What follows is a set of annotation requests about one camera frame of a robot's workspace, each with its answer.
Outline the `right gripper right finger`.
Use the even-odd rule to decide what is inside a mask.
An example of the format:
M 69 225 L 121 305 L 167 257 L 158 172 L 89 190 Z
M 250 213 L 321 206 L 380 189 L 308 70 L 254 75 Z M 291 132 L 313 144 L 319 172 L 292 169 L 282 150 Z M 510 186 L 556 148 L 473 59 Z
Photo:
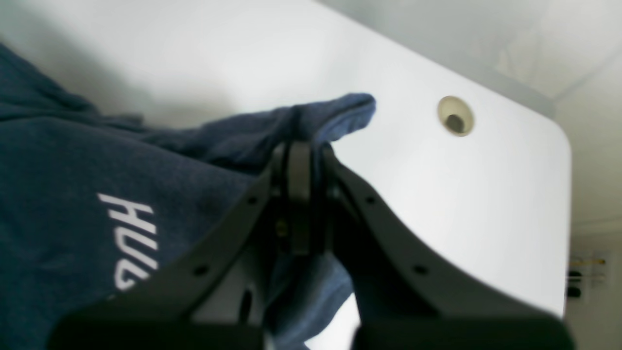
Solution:
M 464 272 L 412 233 L 379 193 L 321 149 L 331 248 L 361 325 L 354 350 L 572 350 L 559 317 Z

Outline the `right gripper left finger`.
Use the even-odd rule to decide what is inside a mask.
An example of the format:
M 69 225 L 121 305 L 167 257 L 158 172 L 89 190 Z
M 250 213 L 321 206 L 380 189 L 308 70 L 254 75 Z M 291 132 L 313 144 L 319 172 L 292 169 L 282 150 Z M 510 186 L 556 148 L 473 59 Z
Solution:
M 273 350 L 264 326 L 277 258 L 312 252 L 312 150 L 276 148 L 209 235 L 128 292 L 58 323 L 50 350 Z

